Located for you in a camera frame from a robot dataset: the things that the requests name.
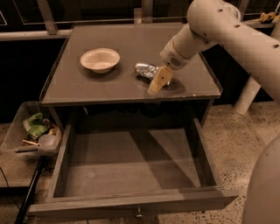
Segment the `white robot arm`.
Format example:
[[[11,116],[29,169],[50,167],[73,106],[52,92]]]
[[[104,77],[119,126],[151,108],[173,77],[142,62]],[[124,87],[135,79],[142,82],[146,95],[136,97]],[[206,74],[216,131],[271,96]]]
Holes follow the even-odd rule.
[[[275,101],[280,102],[280,42],[245,25],[223,0],[193,0],[187,24],[160,53],[161,66],[148,93],[156,94],[197,53],[222,46]],[[242,224],[280,224],[280,136],[255,162],[248,184]]]

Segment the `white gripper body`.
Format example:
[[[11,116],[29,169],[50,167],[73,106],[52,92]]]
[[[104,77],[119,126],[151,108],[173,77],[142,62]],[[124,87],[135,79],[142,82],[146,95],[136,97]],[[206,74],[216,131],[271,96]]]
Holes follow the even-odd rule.
[[[191,60],[180,56],[173,45],[173,40],[170,40],[160,53],[162,61],[173,70],[180,70],[185,67]]]

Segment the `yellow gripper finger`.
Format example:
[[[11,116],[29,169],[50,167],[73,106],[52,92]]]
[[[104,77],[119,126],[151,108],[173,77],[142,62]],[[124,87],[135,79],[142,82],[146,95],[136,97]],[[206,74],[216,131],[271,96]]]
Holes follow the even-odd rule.
[[[173,70],[168,66],[161,66],[155,73],[153,80],[151,81],[148,94],[155,95],[158,93],[163,86],[171,81],[173,77]]]

